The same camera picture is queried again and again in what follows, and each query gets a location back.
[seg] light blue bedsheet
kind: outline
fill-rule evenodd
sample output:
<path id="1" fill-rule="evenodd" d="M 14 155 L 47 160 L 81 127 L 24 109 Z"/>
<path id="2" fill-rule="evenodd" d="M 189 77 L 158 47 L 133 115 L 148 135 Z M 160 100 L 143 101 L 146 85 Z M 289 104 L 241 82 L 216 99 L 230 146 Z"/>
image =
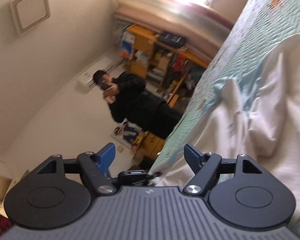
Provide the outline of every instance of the light blue bedsheet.
<path id="1" fill-rule="evenodd" d="M 300 32 L 300 0 L 248 0 L 223 46 L 202 75 L 179 124 L 168 137 L 154 167 L 164 159 L 173 161 L 183 138 L 197 123 L 202 111 L 215 103 L 213 85 L 217 79 L 236 73 L 241 77 L 282 39 Z M 293 225 L 300 233 L 300 222 Z"/>

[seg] smartphone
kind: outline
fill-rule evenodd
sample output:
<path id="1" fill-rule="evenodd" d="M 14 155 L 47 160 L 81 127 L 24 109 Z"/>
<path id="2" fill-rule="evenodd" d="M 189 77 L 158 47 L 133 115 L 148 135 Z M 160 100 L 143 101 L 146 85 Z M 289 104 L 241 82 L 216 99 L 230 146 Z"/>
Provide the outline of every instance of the smartphone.
<path id="1" fill-rule="evenodd" d="M 106 84 L 106 83 L 103 83 L 103 82 L 100 83 L 100 88 L 101 88 L 103 91 L 107 90 L 107 89 L 110 88 L 110 87 L 111 87 L 111 86 L 108 85 L 108 84 Z"/>

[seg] black cap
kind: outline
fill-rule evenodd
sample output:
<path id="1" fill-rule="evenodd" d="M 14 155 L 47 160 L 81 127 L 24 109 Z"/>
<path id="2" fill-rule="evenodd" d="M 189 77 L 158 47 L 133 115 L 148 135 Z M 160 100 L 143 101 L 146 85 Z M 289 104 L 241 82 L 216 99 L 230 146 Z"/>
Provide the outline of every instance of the black cap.
<path id="1" fill-rule="evenodd" d="M 102 76 L 105 74 L 106 72 L 104 70 L 97 70 L 94 74 L 93 74 L 93 81 L 98 85 L 100 82 L 100 79 L 102 78 Z"/>

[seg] black circular pad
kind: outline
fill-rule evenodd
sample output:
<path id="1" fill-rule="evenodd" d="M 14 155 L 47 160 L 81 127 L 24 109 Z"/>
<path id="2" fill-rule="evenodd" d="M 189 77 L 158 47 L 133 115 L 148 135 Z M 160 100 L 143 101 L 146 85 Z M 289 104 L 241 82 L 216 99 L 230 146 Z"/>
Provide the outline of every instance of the black circular pad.
<path id="1" fill-rule="evenodd" d="M 27 195 L 28 203 L 38 208 L 49 208 L 58 205 L 65 194 L 56 187 L 39 187 Z"/>
<path id="2" fill-rule="evenodd" d="M 244 187 L 236 192 L 235 198 L 241 205 L 246 207 L 262 208 L 272 202 L 273 196 L 261 187 Z"/>
<path id="3" fill-rule="evenodd" d="M 211 208 L 221 218 L 244 228 L 271 228 L 290 220 L 296 201 L 272 175 L 242 174 L 216 185 Z"/>
<path id="4" fill-rule="evenodd" d="M 70 224 L 89 207 L 89 191 L 80 183 L 55 174 L 30 174 L 5 197 L 9 219 L 32 229 L 52 229 Z"/>

